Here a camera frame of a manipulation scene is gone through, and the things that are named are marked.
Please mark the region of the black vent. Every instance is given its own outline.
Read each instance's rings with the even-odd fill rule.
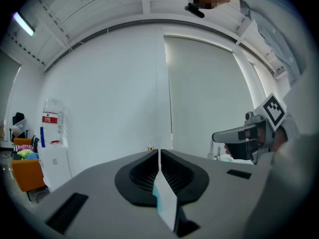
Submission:
[[[167,155],[161,156],[161,171],[175,194],[190,184],[194,178],[194,173],[189,168]]]
[[[159,159],[153,155],[145,162],[134,167],[130,172],[132,182],[140,189],[152,194],[155,177],[159,172]]]
[[[156,207],[153,186],[158,171],[159,151],[156,149],[123,166],[115,175],[115,186],[131,204]]]

